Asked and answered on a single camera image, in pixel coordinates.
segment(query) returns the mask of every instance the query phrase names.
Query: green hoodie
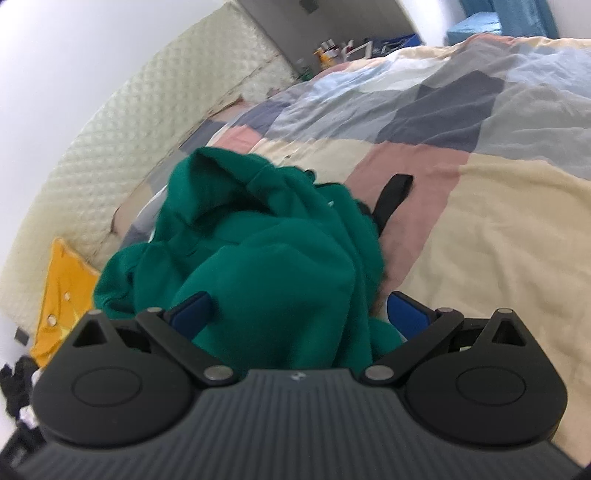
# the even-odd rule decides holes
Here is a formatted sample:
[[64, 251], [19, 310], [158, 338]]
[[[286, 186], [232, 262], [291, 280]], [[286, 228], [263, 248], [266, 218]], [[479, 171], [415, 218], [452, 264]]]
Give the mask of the green hoodie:
[[313, 177], [199, 148], [172, 173], [153, 240], [108, 262], [96, 307], [127, 318], [206, 291], [215, 313], [193, 343], [241, 374], [360, 372], [401, 343], [369, 317], [384, 269], [378, 234], [345, 186]]

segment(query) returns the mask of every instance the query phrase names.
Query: white quilted headboard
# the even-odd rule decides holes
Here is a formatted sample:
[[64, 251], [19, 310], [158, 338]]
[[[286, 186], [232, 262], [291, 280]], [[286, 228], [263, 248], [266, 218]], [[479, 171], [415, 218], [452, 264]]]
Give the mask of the white quilted headboard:
[[292, 82], [291, 67], [231, 3], [158, 52], [86, 124], [33, 201], [0, 274], [0, 310], [33, 333], [54, 237], [101, 269], [119, 245], [117, 207], [208, 112]]

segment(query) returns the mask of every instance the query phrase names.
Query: round joint cover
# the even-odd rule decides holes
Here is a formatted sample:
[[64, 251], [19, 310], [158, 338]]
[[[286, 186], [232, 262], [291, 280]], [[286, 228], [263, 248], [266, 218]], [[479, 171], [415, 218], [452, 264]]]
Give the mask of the round joint cover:
[[33, 390], [33, 409], [57, 440], [131, 445], [167, 430], [190, 407], [187, 374], [165, 358], [106, 345], [69, 354], [56, 357]]
[[473, 368], [462, 373], [456, 385], [464, 398], [482, 405], [508, 405], [525, 393], [523, 379], [504, 368]]
[[78, 400], [91, 407], [114, 407], [133, 400], [141, 388], [142, 381], [131, 370], [98, 368], [78, 378], [72, 391]]
[[437, 435], [470, 446], [511, 447], [548, 439], [566, 408], [566, 390], [541, 355], [523, 347], [471, 348], [417, 367], [405, 395]]

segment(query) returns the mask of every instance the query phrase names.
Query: blue curtain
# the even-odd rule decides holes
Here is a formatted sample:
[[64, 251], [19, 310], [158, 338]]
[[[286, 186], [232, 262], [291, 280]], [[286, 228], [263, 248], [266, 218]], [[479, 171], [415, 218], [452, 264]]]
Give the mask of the blue curtain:
[[558, 29], [546, 0], [492, 0], [503, 35], [558, 38]]
[[495, 7], [492, 0], [460, 0], [467, 17], [471, 17], [478, 12], [494, 12]]

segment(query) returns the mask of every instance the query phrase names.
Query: yellow cloth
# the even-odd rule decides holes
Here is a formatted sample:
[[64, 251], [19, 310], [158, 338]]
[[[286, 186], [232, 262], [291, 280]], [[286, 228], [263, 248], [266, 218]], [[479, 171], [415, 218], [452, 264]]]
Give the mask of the yellow cloth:
[[45, 367], [78, 320], [93, 307], [92, 292], [99, 272], [61, 238], [51, 244], [41, 313], [31, 356]]

